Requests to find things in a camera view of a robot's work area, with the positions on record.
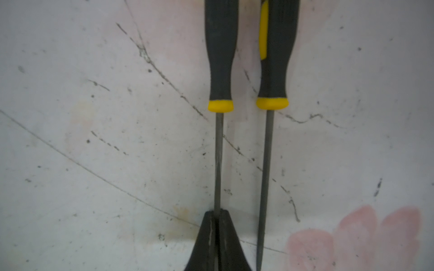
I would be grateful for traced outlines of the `yellow black file tool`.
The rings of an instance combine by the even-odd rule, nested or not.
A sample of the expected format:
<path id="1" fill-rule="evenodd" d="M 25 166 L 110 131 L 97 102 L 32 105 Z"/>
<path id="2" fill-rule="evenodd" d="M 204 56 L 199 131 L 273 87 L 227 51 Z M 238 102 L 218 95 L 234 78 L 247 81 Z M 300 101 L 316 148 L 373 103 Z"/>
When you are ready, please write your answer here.
<path id="1" fill-rule="evenodd" d="M 263 264 L 274 113 L 288 107 L 287 69 L 297 36 L 300 1 L 262 1 L 259 24 L 261 86 L 256 105 L 266 111 L 256 270 Z"/>
<path id="2" fill-rule="evenodd" d="M 238 35 L 239 1 L 205 1 L 205 41 L 210 65 L 208 110 L 216 113 L 214 216 L 220 215 L 224 114 L 234 110 L 231 72 Z"/>

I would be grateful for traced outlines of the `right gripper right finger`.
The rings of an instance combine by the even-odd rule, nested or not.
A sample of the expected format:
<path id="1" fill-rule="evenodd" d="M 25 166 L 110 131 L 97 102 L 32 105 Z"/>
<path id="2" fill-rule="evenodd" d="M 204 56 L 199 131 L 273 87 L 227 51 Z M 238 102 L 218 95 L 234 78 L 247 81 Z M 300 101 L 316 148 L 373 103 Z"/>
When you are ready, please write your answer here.
<path id="1" fill-rule="evenodd" d="M 252 271 L 231 216 L 224 209 L 221 209 L 217 222 L 217 252 L 219 271 Z"/>

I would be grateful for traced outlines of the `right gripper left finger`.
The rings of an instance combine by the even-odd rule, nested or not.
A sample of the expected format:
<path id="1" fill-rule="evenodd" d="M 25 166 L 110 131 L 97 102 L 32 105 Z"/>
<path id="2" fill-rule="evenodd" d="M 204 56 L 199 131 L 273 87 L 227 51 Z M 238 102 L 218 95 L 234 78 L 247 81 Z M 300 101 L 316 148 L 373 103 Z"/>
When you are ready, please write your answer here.
<path id="1" fill-rule="evenodd" d="M 185 271 L 215 270 L 216 221 L 213 211 L 204 214 L 196 242 Z"/>

